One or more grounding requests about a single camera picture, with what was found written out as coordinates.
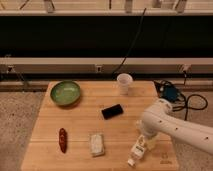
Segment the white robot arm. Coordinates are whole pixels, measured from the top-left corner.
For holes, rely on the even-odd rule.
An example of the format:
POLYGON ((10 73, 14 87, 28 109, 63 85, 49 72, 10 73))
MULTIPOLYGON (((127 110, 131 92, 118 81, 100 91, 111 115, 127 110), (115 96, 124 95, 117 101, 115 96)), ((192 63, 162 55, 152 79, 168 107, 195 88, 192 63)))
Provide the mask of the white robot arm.
POLYGON ((151 139, 162 132, 213 155, 213 127, 174 118, 169 115, 172 109, 169 101, 157 99, 141 115, 141 133, 151 139))

